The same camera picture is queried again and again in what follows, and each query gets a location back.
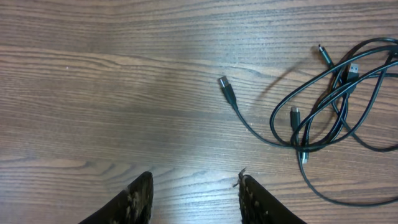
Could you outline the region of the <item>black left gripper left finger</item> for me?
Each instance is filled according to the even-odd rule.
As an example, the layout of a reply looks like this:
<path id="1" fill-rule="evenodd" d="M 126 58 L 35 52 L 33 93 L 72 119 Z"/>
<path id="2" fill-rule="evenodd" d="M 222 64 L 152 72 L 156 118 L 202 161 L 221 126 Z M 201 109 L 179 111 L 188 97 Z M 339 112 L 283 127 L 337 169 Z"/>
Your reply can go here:
<path id="1" fill-rule="evenodd" d="M 149 224 L 153 196 L 153 175 L 145 171 L 79 224 Z"/>

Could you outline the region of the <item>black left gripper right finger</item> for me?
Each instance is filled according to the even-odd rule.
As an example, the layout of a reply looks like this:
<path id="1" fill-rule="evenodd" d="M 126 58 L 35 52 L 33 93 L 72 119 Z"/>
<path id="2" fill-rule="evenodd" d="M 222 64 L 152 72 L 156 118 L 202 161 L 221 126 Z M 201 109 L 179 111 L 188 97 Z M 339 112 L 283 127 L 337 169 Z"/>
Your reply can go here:
<path id="1" fill-rule="evenodd" d="M 244 168 L 239 172 L 238 181 L 233 185 L 239 186 L 242 224 L 305 224 L 245 171 Z"/>

